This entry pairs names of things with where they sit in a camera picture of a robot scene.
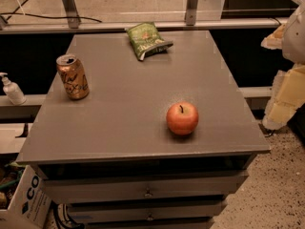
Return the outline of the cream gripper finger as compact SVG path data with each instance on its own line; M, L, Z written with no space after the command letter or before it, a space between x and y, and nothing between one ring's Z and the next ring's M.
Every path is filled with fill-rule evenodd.
M262 120L263 126L269 130L282 128L304 104L305 65L294 64L287 72L278 71Z
M281 50L285 24L280 25L273 33L265 37L260 46L269 50Z

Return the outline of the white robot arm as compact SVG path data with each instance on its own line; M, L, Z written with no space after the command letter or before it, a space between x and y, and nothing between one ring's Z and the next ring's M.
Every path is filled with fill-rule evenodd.
M266 49L282 50L283 57L294 65L287 72L278 71L274 77L271 99L262 124L266 129L285 126L305 103L305 2L261 42Z

